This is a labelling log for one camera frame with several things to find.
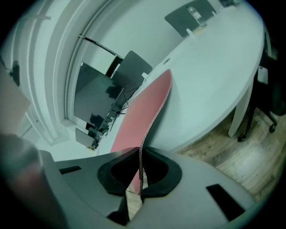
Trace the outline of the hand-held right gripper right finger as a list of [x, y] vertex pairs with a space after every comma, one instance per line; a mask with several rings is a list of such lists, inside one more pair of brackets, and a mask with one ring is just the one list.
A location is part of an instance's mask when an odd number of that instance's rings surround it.
[[133, 229], [215, 229], [255, 204], [249, 191], [201, 160], [155, 148], [142, 152], [148, 186]]

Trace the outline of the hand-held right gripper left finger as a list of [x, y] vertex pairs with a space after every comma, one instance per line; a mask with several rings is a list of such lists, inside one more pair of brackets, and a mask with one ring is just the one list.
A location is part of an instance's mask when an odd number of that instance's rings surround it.
[[40, 152], [44, 181], [62, 229], [120, 229], [129, 222], [126, 189], [139, 168], [139, 148], [55, 162]]

